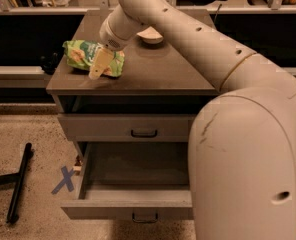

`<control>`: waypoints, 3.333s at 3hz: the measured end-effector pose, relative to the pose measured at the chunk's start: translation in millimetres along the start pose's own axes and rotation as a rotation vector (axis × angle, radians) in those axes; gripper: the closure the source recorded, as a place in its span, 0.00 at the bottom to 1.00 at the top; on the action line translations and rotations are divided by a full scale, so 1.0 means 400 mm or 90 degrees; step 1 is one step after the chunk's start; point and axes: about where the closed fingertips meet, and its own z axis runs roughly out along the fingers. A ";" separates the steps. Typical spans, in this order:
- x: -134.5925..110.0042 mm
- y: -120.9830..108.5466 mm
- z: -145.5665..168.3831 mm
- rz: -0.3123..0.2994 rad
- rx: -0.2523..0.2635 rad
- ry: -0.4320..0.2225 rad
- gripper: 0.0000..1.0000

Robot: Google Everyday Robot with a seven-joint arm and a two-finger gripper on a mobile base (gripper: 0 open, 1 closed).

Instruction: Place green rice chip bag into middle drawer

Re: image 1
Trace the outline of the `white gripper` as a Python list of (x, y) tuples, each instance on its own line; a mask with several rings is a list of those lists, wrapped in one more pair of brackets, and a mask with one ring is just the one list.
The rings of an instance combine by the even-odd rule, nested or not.
[(146, 24), (128, 16), (121, 7), (116, 7), (100, 27), (100, 43), (106, 48), (96, 51), (90, 66), (89, 78), (98, 79), (114, 59), (113, 51), (123, 50), (138, 32), (147, 28)]

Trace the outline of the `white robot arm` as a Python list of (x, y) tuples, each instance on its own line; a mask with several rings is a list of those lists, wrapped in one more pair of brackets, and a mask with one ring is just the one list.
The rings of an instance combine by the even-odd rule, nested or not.
[(296, 240), (296, 78), (166, 0), (118, 1), (104, 46), (153, 27), (219, 93), (189, 136), (196, 239)]

